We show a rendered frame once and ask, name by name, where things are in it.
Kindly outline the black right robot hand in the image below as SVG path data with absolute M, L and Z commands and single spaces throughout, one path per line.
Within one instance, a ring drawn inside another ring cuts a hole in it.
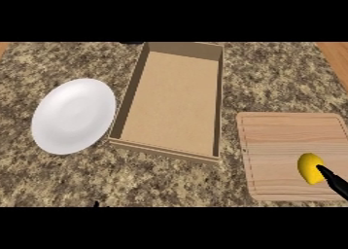
M 323 165 L 319 164 L 317 169 L 323 174 L 330 188 L 348 200 L 348 182 Z

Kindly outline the yellow lemon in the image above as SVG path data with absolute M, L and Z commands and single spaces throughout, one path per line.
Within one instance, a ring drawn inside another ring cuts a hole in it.
M 323 165 L 323 159 L 313 153 L 307 153 L 298 160 L 298 170 L 310 185 L 319 184 L 324 177 L 319 170 L 319 165 Z

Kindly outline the open cardboard box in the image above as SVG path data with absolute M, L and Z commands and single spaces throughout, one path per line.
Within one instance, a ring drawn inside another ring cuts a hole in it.
M 110 132 L 112 143 L 171 158 L 221 159 L 224 47 L 147 42 Z

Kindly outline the pale wooden cutting board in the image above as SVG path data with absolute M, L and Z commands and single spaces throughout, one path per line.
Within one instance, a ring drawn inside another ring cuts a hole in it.
M 333 113 L 242 112 L 236 115 L 249 194 L 256 200 L 339 200 L 327 183 L 307 183 L 307 153 L 348 181 L 348 127 Z

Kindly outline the white round plate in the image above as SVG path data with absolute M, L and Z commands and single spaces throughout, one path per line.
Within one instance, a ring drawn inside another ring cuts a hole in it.
M 67 155 L 103 137 L 116 116 L 116 95 L 106 83 L 76 79 L 51 90 L 32 117 L 32 138 L 44 151 Z

